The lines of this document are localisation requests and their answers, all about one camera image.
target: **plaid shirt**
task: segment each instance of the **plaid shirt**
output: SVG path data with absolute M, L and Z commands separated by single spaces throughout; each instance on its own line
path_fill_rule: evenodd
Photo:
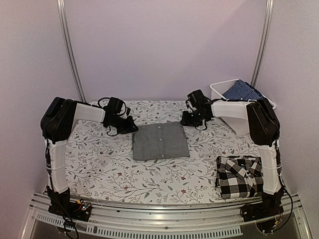
M 260 157 L 218 157 L 216 187 L 223 199 L 260 196 L 263 177 Z

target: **floral tablecloth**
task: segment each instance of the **floral tablecloth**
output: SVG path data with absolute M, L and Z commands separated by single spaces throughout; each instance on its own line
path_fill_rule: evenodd
M 180 121 L 186 108 L 181 101 L 128 101 L 126 104 L 137 126 Z M 80 120 L 66 148 L 71 194 L 144 204 L 224 201 L 215 188 L 216 157 L 259 156 L 259 152 L 248 135 L 236 136 L 221 119 L 214 118 L 207 126 L 204 131 L 184 127 L 190 157 L 137 162 L 133 160 L 132 134 L 110 137 L 101 123 Z

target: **lavender wall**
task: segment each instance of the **lavender wall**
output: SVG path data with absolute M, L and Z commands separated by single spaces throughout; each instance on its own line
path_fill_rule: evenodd
M 55 96 L 77 93 L 56 1 L 0 2 L 0 238 L 17 239 L 46 180 L 40 119 Z
M 283 174 L 319 238 L 319 1 L 275 1 L 257 88 L 281 122 Z
M 68 0 L 88 100 L 185 99 L 213 82 L 251 80 L 263 0 Z

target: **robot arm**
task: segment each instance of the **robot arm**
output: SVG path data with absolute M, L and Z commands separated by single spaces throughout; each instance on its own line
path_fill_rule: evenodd
M 54 192 L 59 194 L 68 190 L 65 176 L 65 147 L 78 120 L 103 122 L 105 111 L 102 108 L 55 98 L 41 121 L 43 136 L 46 139 L 46 168 L 52 179 Z
M 257 145 L 263 167 L 266 194 L 274 195 L 282 185 L 279 180 L 281 162 L 278 149 L 279 121 L 266 98 L 253 102 L 216 101 L 212 113 L 221 117 L 238 135 L 249 132 Z
M 244 221 L 270 217 L 283 212 L 281 197 L 281 162 L 278 148 L 280 124 L 272 105 L 266 98 L 253 101 L 215 99 L 210 101 L 201 90 L 190 93 L 190 103 L 196 110 L 183 112 L 181 123 L 187 126 L 202 125 L 212 117 L 222 118 L 237 135 L 250 134 L 257 145 L 263 168 L 262 203 L 242 208 Z
M 128 116 L 130 109 L 120 114 L 125 103 L 117 98 L 110 98 L 107 106 L 98 107 L 74 100 L 56 97 L 41 120 L 41 129 L 46 143 L 46 169 L 49 177 L 47 187 L 51 199 L 49 212 L 88 221 L 90 208 L 86 211 L 78 210 L 79 206 L 70 202 L 70 189 L 65 174 L 65 147 L 67 139 L 78 120 L 102 122 L 104 127 L 113 126 L 117 133 L 130 133 L 138 130 L 132 116 Z

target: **gray shirt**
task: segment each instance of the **gray shirt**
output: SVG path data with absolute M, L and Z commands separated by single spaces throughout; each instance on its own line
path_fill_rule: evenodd
M 175 157 L 189 157 L 184 128 L 180 122 L 142 125 L 133 134 L 134 160 Z

